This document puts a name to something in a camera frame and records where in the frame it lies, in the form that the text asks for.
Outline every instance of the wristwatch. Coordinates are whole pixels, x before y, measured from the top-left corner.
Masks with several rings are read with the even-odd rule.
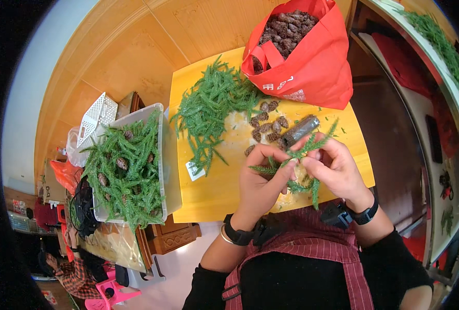
[[[226,235],[228,236],[230,241],[235,245],[248,245],[250,241],[254,238],[257,228],[260,227],[260,220],[257,222],[257,224],[255,224],[254,228],[250,232],[246,232],[244,230],[239,229],[235,231],[233,227],[231,227],[232,216],[233,214],[228,214],[224,219],[224,231],[226,232]]]
[[[378,200],[376,199],[376,196],[374,196],[374,203],[372,207],[365,209],[361,213],[355,213],[352,209],[348,208],[346,205],[344,206],[344,208],[358,225],[364,225],[364,224],[369,223],[374,217],[374,215],[376,214],[378,210]]]

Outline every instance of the person's left hand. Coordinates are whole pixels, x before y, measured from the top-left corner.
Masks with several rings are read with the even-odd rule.
[[[285,152],[265,144],[258,144],[248,155],[240,172],[240,204],[231,218],[231,226],[234,230],[250,231],[261,216],[274,206],[280,192],[287,193],[288,180],[296,180],[294,172],[296,160],[291,160],[286,166],[279,168],[270,180],[248,167],[268,165],[268,156],[272,156],[278,162],[289,158]]]

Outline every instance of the gold bangle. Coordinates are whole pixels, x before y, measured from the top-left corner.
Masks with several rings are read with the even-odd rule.
[[[221,237],[224,239],[224,241],[229,242],[229,243],[231,243],[232,245],[234,245],[233,241],[227,239],[227,238],[224,236],[224,234],[222,233],[222,230],[224,229],[225,226],[226,226],[226,224],[223,224],[223,225],[221,226]]]

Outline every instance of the red apron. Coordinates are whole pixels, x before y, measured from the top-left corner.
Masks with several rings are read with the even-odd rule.
[[[274,214],[288,225],[288,231],[273,237],[261,249],[252,244],[247,256],[226,278],[222,299],[226,310],[243,309],[240,271],[248,260],[269,252],[289,253],[303,257],[337,261],[343,264],[352,309],[374,309],[369,286],[357,253],[353,230],[346,231],[320,221],[321,211],[312,207]]]

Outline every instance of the clear plastic container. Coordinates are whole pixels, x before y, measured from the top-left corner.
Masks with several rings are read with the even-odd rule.
[[[164,112],[164,105],[156,103],[151,106],[139,109],[136,112],[128,114],[112,123],[110,127],[122,127],[135,121],[143,121],[146,123],[148,117],[155,110]],[[104,129],[100,127],[97,130],[97,136],[100,136]],[[165,196],[162,201],[162,220],[165,222],[167,216],[181,208],[181,189],[179,185],[178,174],[178,146],[176,143],[176,134],[169,127],[169,122],[164,113],[159,115],[159,136],[158,136],[158,151],[159,151],[159,183],[160,195]],[[93,213],[95,218],[100,222],[106,222],[109,217],[109,210],[100,206],[95,196],[93,196]],[[109,220],[113,223],[127,223],[124,218],[118,217]]]

